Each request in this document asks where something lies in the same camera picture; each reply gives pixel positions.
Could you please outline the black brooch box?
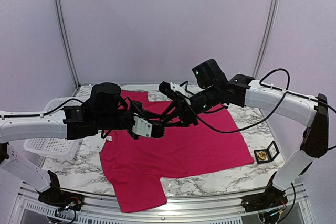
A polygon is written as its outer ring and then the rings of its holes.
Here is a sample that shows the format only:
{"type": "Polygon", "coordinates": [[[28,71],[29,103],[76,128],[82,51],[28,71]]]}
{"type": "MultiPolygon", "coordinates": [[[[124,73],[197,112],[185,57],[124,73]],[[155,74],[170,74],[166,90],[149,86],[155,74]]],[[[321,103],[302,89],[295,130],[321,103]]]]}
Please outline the black brooch box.
{"type": "Polygon", "coordinates": [[[188,81],[187,80],[182,82],[181,84],[179,84],[179,87],[181,88],[180,93],[183,94],[186,97],[191,97],[195,94],[192,91],[188,90],[188,81]]]}
{"type": "Polygon", "coordinates": [[[254,150],[254,156],[258,164],[273,162],[280,154],[280,150],[275,141],[272,141],[267,148],[254,150]]]}

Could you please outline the magenta t-shirt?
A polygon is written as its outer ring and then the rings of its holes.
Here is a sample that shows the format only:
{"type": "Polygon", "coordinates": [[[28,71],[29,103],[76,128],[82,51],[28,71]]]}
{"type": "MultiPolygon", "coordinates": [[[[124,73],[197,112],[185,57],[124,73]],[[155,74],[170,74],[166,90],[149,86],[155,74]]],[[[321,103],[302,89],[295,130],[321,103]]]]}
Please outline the magenta t-shirt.
{"type": "Polygon", "coordinates": [[[252,164],[254,159],[231,116],[221,109],[202,114],[197,126],[168,127],[162,138],[133,139],[110,133],[100,152],[103,173],[113,185],[122,212],[166,203],[161,178],[183,178],[252,164]]]}

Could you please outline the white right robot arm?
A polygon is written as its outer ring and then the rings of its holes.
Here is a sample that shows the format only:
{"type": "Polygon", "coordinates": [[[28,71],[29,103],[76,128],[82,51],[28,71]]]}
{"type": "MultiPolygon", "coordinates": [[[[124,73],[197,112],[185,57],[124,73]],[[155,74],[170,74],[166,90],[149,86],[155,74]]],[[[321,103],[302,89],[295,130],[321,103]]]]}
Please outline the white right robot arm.
{"type": "Polygon", "coordinates": [[[159,91],[172,100],[161,116],[164,127],[170,126],[169,120],[179,118],[177,126],[189,126],[203,122],[199,114],[221,103],[240,107],[251,107],[279,114],[301,123],[306,127],[302,143],[275,172],[265,191],[246,195],[242,206],[246,212],[264,210],[287,203],[286,189],[300,175],[303,175],[312,162],[324,156],[329,147],[329,113],[327,97],[316,97],[291,92],[287,89],[263,84],[260,80],[237,74],[227,80],[222,74],[216,78],[196,75],[202,90],[192,94],[180,85],[162,82],[159,91]]]}

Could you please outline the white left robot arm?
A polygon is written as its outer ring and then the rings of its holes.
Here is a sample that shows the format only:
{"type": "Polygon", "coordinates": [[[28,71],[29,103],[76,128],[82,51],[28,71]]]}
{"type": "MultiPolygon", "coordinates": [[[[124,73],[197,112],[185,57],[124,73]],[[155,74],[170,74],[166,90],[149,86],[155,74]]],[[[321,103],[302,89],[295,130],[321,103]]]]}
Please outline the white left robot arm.
{"type": "Polygon", "coordinates": [[[53,206],[79,206],[83,196],[61,189],[57,175],[40,169],[10,146],[11,141],[30,138],[79,140],[99,131],[106,136],[112,130],[127,130],[134,138],[159,138],[164,127],[157,115],[146,112],[140,102],[123,98],[105,101],[90,98],[80,106],[65,103],[47,112],[27,114],[1,112],[1,169],[31,185],[38,200],[53,206]]]}

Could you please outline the gold brooch in box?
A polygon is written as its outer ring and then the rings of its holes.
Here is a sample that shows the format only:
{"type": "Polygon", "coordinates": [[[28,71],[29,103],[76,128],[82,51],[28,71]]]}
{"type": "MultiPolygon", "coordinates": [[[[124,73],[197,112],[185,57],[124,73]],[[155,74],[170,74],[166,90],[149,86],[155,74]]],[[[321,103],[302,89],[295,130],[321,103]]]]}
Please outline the gold brooch in box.
{"type": "Polygon", "coordinates": [[[267,153],[265,151],[259,151],[258,152],[258,157],[259,157],[260,160],[266,160],[267,153]]]}

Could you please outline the white plastic basket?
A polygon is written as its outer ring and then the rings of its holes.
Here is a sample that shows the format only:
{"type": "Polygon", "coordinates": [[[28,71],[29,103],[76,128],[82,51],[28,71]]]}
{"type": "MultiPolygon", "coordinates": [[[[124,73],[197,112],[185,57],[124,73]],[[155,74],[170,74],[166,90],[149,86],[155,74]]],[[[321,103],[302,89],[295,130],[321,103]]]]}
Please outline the white plastic basket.
{"type": "MultiPolygon", "coordinates": [[[[74,98],[73,100],[67,102],[65,106],[79,106],[85,101],[85,98],[88,97],[74,98]]],[[[47,103],[44,110],[51,111],[69,99],[70,97],[52,99],[47,103]]],[[[33,138],[25,140],[24,149],[42,157],[54,158],[61,161],[70,161],[74,159],[82,141],[83,139],[66,140],[58,138],[33,138]]]]}

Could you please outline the aluminium right corner post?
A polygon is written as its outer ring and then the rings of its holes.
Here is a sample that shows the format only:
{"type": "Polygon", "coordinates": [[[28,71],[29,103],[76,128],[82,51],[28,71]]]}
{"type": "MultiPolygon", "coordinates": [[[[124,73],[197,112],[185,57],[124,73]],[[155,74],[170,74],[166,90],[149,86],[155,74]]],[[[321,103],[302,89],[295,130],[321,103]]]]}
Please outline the aluminium right corner post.
{"type": "Polygon", "coordinates": [[[269,43],[269,38],[270,38],[271,31],[272,31],[272,28],[273,28],[273,25],[274,25],[274,22],[275,22],[275,18],[276,18],[278,1],[279,0],[271,0],[270,1],[270,6],[269,6],[267,19],[266,19],[264,34],[262,36],[261,44],[260,44],[259,51],[258,51],[257,60],[256,60],[256,63],[255,63],[254,69],[253,69],[253,77],[254,78],[259,76],[263,61],[265,59],[266,50],[267,50],[267,46],[268,46],[268,43],[269,43]]]}

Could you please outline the aluminium corner post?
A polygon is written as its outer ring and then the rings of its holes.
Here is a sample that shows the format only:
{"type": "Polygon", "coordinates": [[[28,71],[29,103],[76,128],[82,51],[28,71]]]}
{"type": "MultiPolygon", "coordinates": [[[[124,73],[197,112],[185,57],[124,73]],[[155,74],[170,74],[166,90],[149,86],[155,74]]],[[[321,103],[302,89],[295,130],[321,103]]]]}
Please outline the aluminium corner post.
{"type": "Polygon", "coordinates": [[[54,5],[55,5],[55,12],[56,12],[56,19],[57,19],[57,23],[59,27],[59,32],[60,32],[60,39],[61,39],[62,46],[64,48],[66,62],[67,62],[67,65],[70,71],[70,75],[71,75],[71,79],[74,84],[74,87],[76,90],[78,90],[81,87],[81,83],[79,81],[77,69],[75,66],[75,61],[72,55],[72,50],[71,50],[71,45],[69,41],[69,36],[67,33],[67,27],[66,27],[64,12],[62,9],[61,0],[54,0],[54,5]]]}
{"type": "Polygon", "coordinates": [[[271,0],[270,1],[270,6],[269,6],[267,19],[266,19],[264,34],[262,36],[261,44],[260,44],[259,51],[258,51],[257,60],[256,60],[256,63],[255,63],[254,69],[253,69],[253,77],[254,78],[259,76],[263,61],[265,59],[266,50],[267,50],[267,46],[268,46],[268,43],[269,43],[269,38],[270,38],[271,31],[272,31],[272,28],[273,28],[273,25],[274,25],[274,22],[275,22],[275,18],[276,18],[278,1],[279,0],[271,0]]]}

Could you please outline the aluminium front frame rail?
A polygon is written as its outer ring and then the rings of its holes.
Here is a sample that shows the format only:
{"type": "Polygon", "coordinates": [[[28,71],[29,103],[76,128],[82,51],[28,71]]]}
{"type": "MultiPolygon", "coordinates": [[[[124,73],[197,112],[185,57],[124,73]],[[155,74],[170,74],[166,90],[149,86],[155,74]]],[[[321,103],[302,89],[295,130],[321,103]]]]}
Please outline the aluminium front frame rail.
{"type": "Polygon", "coordinates": [[[168,197],[157,208],[122,213],[113,195],[73,190],[82,195],[80,210],[57,212],[55,206],[38,201],[38,193],[22,183],[8,223],[316,223],[302,183],[287,189],[286,204],[247,212],[243,197],[262,188],[205,196],[168,197]]]}

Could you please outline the aluminium left corner post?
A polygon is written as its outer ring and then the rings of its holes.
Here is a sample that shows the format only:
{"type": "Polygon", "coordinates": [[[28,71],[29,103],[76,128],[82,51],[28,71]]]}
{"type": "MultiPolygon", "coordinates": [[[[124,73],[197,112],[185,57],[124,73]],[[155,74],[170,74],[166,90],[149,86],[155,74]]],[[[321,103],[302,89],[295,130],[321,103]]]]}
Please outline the aluminium left corner post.
{"type": "Polygon", "coordinates": [[[71,50],[71,45],[69,41],[69,36],[67,33],[67,27],[66,27],[64,12],[62,9],[61,0],[54,0],[54,5],[55,5],[55,12],[56,12],[56,19],[57,19],[57,23],[59,27],[59,32],[60,32],[60,39],[61,39],[62,46],[64,48],[66,62],[67,62],[67,65],[70,71],[70,75],[71,75],[71,79],[74,84],[74,87],[76,90],[78,90],[81,87],[81,83],[79,81],[77,69],[75,66],[75,61],[72,55],[72,50],[71,50]]]}

